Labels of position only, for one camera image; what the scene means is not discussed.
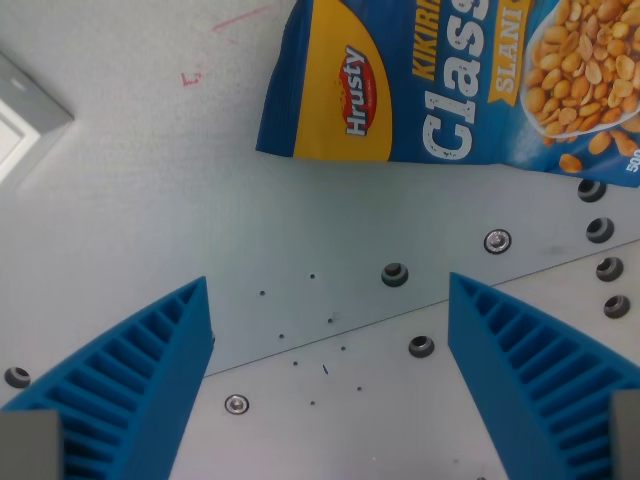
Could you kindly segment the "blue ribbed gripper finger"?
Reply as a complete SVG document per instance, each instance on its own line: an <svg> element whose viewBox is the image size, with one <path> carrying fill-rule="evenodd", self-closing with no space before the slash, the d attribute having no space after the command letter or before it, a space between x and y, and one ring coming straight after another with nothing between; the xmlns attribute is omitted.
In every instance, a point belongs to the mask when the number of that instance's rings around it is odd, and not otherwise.
<svg viewBox="0 0 640 480"><path fill-rule="evenodd" d="M609 405L639 368L529 304L449 280L448 346L510 479L610 479Z"/></svg>
<svg viewBox="0 0 640 480"><path fill-rule="evenodd" d="M102 333L2 409L59 415L66 479L166 479L214 343L200 277Z"/></svg>

